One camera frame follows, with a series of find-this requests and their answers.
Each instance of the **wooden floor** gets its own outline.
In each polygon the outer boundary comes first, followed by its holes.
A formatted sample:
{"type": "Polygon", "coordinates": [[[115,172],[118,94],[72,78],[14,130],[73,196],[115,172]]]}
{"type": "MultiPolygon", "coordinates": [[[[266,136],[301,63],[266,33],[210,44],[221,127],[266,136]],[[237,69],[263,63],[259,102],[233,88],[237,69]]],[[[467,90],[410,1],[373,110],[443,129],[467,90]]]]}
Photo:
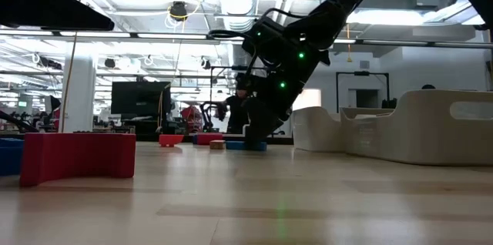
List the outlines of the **wooden floor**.
{"type": "Polygon", "coordinates": [[[493,244],[493,168],[139,143],[132,180],[17,180],[0,245],[493,244]]]}

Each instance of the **ceiling light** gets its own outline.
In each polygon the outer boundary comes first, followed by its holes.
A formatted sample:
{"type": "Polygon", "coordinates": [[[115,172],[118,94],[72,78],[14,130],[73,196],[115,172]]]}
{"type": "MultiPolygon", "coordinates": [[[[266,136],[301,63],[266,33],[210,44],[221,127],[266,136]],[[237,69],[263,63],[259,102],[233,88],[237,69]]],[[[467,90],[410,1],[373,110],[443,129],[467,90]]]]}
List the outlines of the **ceiling light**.
{"type": "Polygon", "coordinates": [[[493,49],[492,43],[473,43],[473,42],[436,42],[437,47],[461,48],[461,49],[493,49]]]}
{"type": "Polygon", "coordinates": [[[351,39],[335,39],[334,44],[354,44],[356,40],[351,39]]]}
{"type": "Polygon", "coordinates": [[[17,102],[16,98],[0,98],[0,102],[17,102]]]}
{"type": "Polygon", "coordinates": [[[347,17],[347,23],[366,25],[422,25],[423,22],[419,12],[408,10],[359,10],[347,17]]]}
{"type": "Polygon", "coordinates": [[[51,32],[41,30],[0,30],[0,35],[37,35],[50,36],[51,32]]]}
{"type": "Polygon", "coordinates": [[[396,45],[396,46],[425,46],[427,42],[417,41],[389,41],[389,40],[364,40],[365,45],[396,45]]]}
{"type": "MultiPolygon", "coordinates": [[[[62,36],[75,36],[75,32],[60,32],[62,36]]],[[[130,33],[126,32],[78,32],[79,37],[117,37],[117,38],[130,38],[130,33]]]]}
{"type": "Polygon", "coordinates": [[[153,34],[153,33],[140,33],[139,38],[149,39],[189,39],[189,40],[205,40],[206,35],[198,34],[153,34]]]}

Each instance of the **doorway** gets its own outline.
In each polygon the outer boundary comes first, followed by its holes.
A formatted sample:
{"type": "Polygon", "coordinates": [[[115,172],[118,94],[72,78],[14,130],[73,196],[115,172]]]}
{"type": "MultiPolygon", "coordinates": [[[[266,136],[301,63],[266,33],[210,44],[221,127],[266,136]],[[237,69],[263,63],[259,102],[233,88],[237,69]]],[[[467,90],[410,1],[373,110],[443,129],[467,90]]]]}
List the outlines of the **doorway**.
{"type": "Polygon", "coordinates": [[[356,90],[357,108],[380,108],[378,102],[378,90],[357,89],[356,90]]]}

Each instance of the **blue block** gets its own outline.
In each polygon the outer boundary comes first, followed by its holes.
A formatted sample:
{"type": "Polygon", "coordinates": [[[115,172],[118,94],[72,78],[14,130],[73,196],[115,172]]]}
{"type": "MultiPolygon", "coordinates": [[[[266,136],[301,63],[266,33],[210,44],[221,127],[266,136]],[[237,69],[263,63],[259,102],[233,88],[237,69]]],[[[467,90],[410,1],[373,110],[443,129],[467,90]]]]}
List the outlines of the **blue block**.
{"type": "Polygon", "coordinates": [[[0,148],[22,148],[24,140],[14,138],[0,138],[0,148]]]}
{"type": "Polygon", "coordinates": [[[259,142],[245,146],[244,141],[226,141],[226,149],[265,151],[267,150],[267,143],[259,142]]]}
{"type": "Polygon", "coordinates": [[[21,173],[23,149],[24,140],[0,139],[0,176],[12,176],[21,173]]]}
{"type": "Polygon", "coordinates": [[[21,173],[22,148],[0,148],[0,176],[21,173]]]}

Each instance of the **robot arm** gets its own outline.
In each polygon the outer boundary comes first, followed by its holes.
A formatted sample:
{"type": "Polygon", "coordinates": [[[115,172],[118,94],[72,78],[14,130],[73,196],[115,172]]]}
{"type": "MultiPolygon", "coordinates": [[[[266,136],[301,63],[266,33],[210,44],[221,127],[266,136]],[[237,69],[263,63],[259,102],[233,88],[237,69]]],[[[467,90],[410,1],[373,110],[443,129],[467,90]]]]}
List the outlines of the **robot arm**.
{"type": "MultiPolygon", "coordinates": [[[[246,85],[254,86],[252,91],[257,94],[244,104],[250,117],[247,139],[263,139],[289,118],[291,105],[303,90],[318,62],[330,64],[327,48],[334,43],[349,14],[362,1],[326,0],[305,17],[270,9],[244,34],[210,32],[212,37],[244,37],[243,49],[253,56],[250,67],[258,57],[268,68],[267,77],[261,84],[252,84],[255,77],[250,74],[250,69],[246,71],[246,85]],[[267,17],[272,11],[300,19],[283,27],[267,17]]],[[[493,8],[490,1],[470,2],[491,28],[493,8]]]]}

